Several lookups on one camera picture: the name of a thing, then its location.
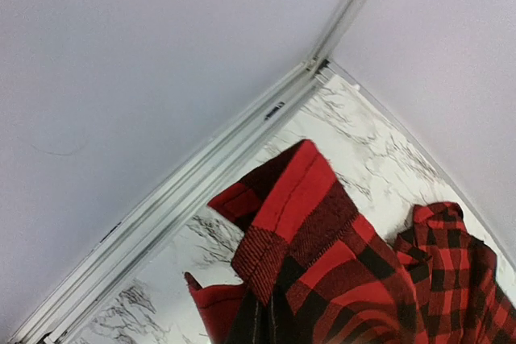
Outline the aluminium table edge rail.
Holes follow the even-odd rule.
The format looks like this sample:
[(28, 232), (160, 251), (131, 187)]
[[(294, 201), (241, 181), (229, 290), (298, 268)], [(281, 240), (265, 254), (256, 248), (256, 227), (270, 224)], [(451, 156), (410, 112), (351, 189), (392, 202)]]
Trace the aluminium table edge rail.
[(60, 343), (72, 336), (304, 103), (327, 64), (297, 65), (212, 137), (119, 222), (7, 341)]

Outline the red black plaid shirt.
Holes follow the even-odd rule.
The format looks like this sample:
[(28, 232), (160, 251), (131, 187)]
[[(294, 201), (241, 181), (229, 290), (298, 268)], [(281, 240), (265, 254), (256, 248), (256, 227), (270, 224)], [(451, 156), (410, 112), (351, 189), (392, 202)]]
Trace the red black plaid shirt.
[(214, 197), (243, 232), (238, 285), (186, 274), (214, 343), (512, 343), (496, 254), (454, 202), (416, 205), (387, 244), (304, 139)]

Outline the left aluminium corner post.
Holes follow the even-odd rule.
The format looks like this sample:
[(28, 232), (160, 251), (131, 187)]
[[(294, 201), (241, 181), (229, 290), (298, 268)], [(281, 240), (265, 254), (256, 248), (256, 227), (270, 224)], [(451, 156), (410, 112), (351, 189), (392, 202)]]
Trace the left aluminium corner post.
[(356, 16), (368, 0), (340, 0), (335, 11), (331, 14), (328, 24), (324, 27), (316, 44), (310, 51), (307, 60), (309, 70), (322, 66), (334, 51), (339, 41), (350, 28)]

